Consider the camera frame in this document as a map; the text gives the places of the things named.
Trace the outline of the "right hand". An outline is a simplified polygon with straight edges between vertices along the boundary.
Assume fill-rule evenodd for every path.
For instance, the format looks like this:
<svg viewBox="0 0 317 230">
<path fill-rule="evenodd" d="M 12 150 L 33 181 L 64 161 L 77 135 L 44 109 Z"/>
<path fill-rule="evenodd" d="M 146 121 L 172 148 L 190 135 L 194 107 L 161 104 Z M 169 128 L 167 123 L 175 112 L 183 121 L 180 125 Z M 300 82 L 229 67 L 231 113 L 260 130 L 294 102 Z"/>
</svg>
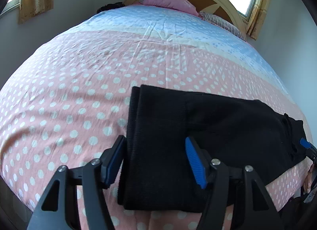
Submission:
<svg viewBox="0 0 317 230">
<path fill-rule="evenodd" d="M 310 193 L 311 185 L 312 185 L 312 176 L 313 176 L 314 164 L 311 165 L 309 171 L 307 172 L 307 176 L 303 183 L 303 189 L 306 194 Z"/>
</svg>

